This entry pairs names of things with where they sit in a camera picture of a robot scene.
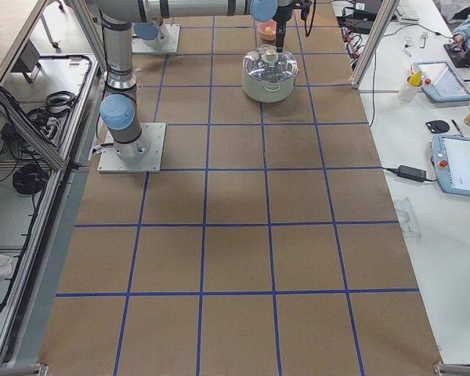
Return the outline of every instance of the white table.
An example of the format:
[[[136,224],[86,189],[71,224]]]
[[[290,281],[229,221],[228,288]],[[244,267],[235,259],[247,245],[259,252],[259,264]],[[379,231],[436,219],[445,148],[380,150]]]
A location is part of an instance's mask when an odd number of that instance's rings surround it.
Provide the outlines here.
[[[456,13],[470,6],[470,0],[434,0],[434,2],[440,7],[440,13],[446,17],[446,20],[451,20]]]
[[[367,117],[372,93],[361,94]],[[384,167],[409,165],[435,178],[432,135],[425,122],[453,118],[470,137],[467,106],[441,108],[418,93],[401,103],[396,93],[375,94],[372,132]],[[456,134],[452,128],[450,134]],[[406,239],[418,286],[444,363],[470,363],[470,197],[443,193],[437,183],[414,183],[387,172],[394,200],[409,198],[421,239]]]
[[[399,30],[403,25],[398,22],[391,22],[376,52],[375,92],[398,91],[410,75],[410,65],[412,63],[436,60],[450,61],[443,47],[448,42],[448,39],[444,38],[443,35],[450,37],[451,33],[435,4],[433,4],[432,0],[408,1],[420,17],[419,24],[442,35],[435,35],[435,33],[427,31],[418,25],[406,26]],[[428,32],[428,39],[425,48],[422,49],[420,48],[423,46],[421,35],[424,32]],[[414,45],[405,48],[405,37],[410,38]],[[373,90],[373,71],[374,60],[371,61],[371,65],[363,81],[360,83],[359,90],[361,92],[371,92]],[[470,69],[459,69],[458,71],[463,79],[470,79]]]
[[[0,82],[21,54],[47,1],[0,2]]]

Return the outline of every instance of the touchscreen tablet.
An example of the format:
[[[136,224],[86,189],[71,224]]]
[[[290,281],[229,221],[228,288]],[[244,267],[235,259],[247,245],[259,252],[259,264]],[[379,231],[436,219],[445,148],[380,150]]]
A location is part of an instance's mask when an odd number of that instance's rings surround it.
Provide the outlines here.
[[[431,80],[430,85],[423,85],[423,91],[436,102],[470,100],[470,89],[447,61],[415,63],[413,71],[422,71],[423,80]]]
[[[442,190],[470,196],[470,139],[438,135],[432,142],[432,154]]]

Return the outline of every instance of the keyboard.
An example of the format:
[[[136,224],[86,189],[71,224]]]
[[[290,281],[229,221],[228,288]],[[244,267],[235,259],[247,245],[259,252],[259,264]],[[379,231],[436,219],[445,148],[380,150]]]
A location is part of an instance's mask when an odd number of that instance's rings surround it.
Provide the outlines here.
[[[408,0],[399,0],[395,15],[401,24],[419,24],[420,21],[419,15],[410,6]]]

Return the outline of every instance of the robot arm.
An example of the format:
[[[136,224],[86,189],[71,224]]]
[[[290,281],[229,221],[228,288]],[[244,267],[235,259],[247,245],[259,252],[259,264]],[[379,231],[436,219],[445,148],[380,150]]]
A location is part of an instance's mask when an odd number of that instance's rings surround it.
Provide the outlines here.
[[[91,0],[109,17],[126,22],[151,22],[157,18],[184,16],[236,16],[253,14],[253,7],[265,7],[272,18],[275,0]]]

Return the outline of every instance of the pot handle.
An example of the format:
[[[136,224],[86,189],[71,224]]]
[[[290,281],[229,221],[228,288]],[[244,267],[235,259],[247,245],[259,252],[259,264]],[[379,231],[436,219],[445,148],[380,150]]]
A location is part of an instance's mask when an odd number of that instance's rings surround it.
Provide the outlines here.
[[[263,88],[265,88],[265,90],[267,92],[278,92],[280,90],[280,85],[278,86],[268,86],[268,85],[264,85]]]

